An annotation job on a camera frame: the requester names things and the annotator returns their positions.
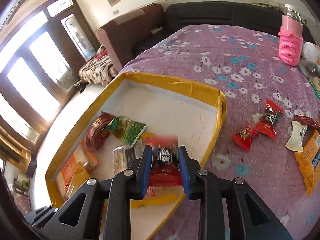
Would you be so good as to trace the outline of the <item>red dark candy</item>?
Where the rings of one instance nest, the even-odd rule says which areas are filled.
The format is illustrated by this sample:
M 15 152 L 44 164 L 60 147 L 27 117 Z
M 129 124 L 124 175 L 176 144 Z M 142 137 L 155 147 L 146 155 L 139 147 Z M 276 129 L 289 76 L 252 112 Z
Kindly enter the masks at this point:
M 182 186 L 180 170 L 178 168 L 177 136 L 153 136 L 147 139 L 146 145 L 152 148 L 152 165 L 149 176 L 149 186 Z

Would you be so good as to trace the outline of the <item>red dark candy pack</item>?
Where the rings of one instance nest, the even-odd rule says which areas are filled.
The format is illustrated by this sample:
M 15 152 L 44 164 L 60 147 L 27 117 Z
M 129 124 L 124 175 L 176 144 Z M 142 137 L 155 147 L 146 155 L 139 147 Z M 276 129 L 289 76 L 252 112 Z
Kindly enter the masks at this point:
M 97 151 L 104 144 L 109 131 L 103 129 L 115 118 L 114 115 L 102 112 L 93 122 L 92 127 L 87 133 L 85 145 L 92 151 Z

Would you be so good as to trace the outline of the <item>patterned blanket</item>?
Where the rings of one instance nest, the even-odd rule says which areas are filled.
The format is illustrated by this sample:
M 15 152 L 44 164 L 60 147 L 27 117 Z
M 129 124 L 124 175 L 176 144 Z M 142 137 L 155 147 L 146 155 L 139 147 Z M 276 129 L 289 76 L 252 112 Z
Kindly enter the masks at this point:
M 101 45 L 90 60 L 88 60 L 78 71 L 80 80 L 75 86 L 90 83 L 107 86 L 118 75 L 106 48 Z

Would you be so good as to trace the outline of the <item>small red candy packet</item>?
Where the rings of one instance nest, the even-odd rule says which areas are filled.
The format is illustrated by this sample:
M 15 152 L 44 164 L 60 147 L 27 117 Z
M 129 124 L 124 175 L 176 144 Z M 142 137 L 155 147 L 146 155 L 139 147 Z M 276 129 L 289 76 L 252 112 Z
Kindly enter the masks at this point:
M 244 128 L 233 135 L 233 141 L 243 150 L 249 152 L 251 150 L 251 145 L 253 140 L 258 137 L 257 130 L 248 121 L 245 122 Z

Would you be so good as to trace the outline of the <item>plain cracker pack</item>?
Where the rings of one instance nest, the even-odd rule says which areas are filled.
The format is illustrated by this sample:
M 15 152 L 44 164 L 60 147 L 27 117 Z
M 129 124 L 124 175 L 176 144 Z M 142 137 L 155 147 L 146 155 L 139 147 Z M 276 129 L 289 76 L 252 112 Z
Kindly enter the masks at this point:
M 292 133 L 291 137 L 285 144 L 285 147 L 293 152 L 302 152 L 303 151 L 303 138 L 308 129 L 307 125 L 303 125 L 298 121 L 293 120 L 291 122 Z

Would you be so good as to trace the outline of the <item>green peas snack pack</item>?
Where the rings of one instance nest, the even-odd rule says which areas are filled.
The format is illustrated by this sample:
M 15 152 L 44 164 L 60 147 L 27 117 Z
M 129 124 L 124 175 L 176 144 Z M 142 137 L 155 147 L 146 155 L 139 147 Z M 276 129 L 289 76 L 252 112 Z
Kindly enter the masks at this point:
M 147 125 L 126 116 L 115 117 L 103 131 L 109 131 L 125 145 L 133 146 L 143 134 Z

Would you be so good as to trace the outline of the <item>round cookie pack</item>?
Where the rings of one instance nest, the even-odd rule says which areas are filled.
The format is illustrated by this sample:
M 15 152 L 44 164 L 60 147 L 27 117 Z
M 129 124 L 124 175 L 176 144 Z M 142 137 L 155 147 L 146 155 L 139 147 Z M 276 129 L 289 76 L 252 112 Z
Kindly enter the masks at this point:
M 314 89 L 317 98 L 320 99 L 320 78 L 317 76 L 307 76 L 306 78 Z

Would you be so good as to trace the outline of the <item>dark red Golden wafer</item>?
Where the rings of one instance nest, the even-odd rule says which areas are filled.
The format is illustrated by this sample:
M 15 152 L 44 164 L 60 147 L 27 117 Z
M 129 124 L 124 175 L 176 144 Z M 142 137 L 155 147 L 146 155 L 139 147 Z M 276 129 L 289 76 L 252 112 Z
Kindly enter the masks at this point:
M 318 132 L 320 131 L 320 124 L 311 117 L 303 116 L 303 115 L 295 115 L 295 120 L 300 122 L 302 125 L 307 125 Z

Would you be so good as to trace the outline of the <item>dark seed bag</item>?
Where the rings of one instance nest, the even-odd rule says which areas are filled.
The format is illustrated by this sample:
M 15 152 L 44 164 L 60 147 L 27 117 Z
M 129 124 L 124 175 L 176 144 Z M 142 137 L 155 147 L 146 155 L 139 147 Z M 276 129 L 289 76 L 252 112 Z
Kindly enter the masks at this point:
M 320 77 L 320 73 L 319 73 L 319 65 L 313 61 L 307 60 L 307 59 L 303 59 L 301 61 L 301 64 L 303 67 L 305 67 L 308 72 L 312 75 L 312 76 L 317 76 Z

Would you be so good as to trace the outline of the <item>orange cracker pack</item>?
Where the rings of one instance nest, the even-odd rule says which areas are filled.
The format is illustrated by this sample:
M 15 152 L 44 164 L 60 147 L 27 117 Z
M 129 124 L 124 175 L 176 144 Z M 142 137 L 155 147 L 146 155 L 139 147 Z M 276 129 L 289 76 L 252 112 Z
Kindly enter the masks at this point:
M 90 178 L 98 160 L 81 141 L 69 156 L 56 177 L 57 187 L 63 200 L 69 199 Z

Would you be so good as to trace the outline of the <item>yellow snack bag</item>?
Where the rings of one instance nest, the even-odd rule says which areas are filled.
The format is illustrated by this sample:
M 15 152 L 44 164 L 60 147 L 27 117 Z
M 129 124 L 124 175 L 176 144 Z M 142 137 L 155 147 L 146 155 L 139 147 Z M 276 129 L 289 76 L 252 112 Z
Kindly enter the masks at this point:
M 303 176 L 306 195 L 310 196 L 319 182 L 319 132 L 313 130 L 302 152 L 294 153 Z

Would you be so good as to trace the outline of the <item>wooden glass door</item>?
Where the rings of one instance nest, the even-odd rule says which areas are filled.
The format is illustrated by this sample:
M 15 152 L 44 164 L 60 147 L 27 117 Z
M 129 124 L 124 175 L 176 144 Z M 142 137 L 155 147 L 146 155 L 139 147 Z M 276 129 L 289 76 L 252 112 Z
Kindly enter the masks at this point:
M 37 153 L 100 44 L 78 0 L 48 0 L 1 44 L 1 131 Z

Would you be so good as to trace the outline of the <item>red twisted candy pack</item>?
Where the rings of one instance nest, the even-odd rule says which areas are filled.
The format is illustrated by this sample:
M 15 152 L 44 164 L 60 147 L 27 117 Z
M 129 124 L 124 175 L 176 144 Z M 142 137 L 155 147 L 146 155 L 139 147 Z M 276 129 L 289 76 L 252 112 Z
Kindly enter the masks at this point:
M 277 133 L 275 130 L 279 118 L 283 114 L 283 109 L 270 99 L 266 100 L 265 110 L 256 125 L 256 130 L 273 140 L 276 140 Z

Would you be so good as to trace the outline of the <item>pink knit-sleeved bottle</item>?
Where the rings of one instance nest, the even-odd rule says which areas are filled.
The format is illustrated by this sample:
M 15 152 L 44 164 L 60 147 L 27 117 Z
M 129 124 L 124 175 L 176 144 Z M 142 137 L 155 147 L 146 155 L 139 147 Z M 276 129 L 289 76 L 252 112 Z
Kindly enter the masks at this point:
M 278 55 L 281 61 L 295 67 L 299 63 L 303 46 L 303 24 L 300 13 L 290 4 L 285 4 L 280 26 Z

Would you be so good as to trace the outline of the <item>purple floral tablecloth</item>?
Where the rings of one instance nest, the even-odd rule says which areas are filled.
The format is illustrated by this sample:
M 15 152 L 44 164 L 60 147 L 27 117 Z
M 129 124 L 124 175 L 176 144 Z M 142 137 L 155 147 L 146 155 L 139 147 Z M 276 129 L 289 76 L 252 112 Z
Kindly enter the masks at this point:
M 190 25 L 144 51 L 125 72 L 179 76 L 206 83 L 227 98 L 227 115 L 206 168 L 216 176 L 243 178 L 294 239 L 319 219 L 319 189 L 306 194 L 294 153 L 285 144 L 298 114 L 317 119 L 319 100 L 306 77 L 278 57 L 276 36 L 231 25 Z M 260 134 L 250 151 L 233 142 L 245 123 L 255 125 L 266 100 L 283 109 L 276 139 Z

